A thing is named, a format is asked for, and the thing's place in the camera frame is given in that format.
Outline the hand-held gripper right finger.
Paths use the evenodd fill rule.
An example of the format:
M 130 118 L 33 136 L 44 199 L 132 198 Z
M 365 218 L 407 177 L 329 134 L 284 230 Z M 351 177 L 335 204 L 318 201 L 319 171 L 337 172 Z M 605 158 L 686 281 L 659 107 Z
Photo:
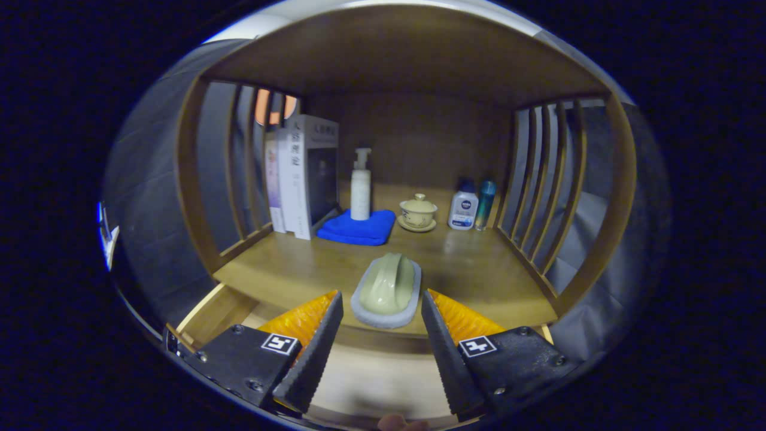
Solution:
M 449 410 L 460 420 L 516 414 L 566 385 L 580 366 L 532 327 L 505 329 L 432 289 L 421 315 Z

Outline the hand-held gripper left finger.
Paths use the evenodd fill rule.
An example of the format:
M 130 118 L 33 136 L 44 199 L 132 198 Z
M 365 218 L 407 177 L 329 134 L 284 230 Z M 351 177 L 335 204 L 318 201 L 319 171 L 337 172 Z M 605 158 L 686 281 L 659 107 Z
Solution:
M 342 317 L 342 293 L 330 291 L 257 328 L 219 321 L 207 338 L 181 333 L 180 357 L 247 403 L 306 414 Z

